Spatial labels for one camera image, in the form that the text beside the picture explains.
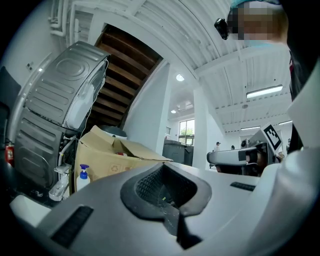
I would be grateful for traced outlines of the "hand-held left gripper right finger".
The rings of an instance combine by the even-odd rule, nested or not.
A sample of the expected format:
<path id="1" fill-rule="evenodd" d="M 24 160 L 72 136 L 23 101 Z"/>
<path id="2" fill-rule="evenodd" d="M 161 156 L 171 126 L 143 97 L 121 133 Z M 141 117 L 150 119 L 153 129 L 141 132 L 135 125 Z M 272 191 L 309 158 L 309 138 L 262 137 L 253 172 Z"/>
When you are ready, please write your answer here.
<path id="1" fill-rule="evenodd" d="M 178 163 L 163 165 L 163 181 L 171 197 L 167 224 L 175 236 L 163 239 L 165 256 L 235 256 L 242 234 L 232 228 L 223 234 L 251 195 L 234 182 L 254 186 L 258 178 L 223 174 Z"/>

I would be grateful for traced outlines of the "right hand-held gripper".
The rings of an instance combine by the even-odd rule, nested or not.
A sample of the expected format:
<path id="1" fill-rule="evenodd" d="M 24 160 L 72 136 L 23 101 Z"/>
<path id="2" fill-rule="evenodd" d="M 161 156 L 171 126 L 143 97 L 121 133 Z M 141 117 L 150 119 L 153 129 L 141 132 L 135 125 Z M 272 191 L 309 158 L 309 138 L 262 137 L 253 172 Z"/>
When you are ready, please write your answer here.
<path id="1" fill-rule="evenodd" d="M 239 149 L 208 152 L 207 161 L 213 165 L 243 166 L 243 175 L 261 175 L 268 165 L 281 160 L 277 151 L 283 142 L 271 124 L 260 128 L 251 138 L 244 139 Z"/>

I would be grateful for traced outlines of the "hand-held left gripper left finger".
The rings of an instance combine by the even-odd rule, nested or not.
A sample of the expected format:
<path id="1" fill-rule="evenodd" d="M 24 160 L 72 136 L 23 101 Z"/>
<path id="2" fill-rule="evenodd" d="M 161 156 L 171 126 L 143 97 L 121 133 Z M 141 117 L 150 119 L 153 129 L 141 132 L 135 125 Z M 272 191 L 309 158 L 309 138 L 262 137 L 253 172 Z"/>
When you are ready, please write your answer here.
<path id="1" fill-rule="evenodd" d="M 177 256 L 184 250 L 162 222 L 133 215 L 121 200 L 126 180 L 149 166 L 98 179 L 57 204 L 40 222 L 38 229 L 52 238 L 81 206 L 93 211 L 68 251 L 82 256 Z"/>

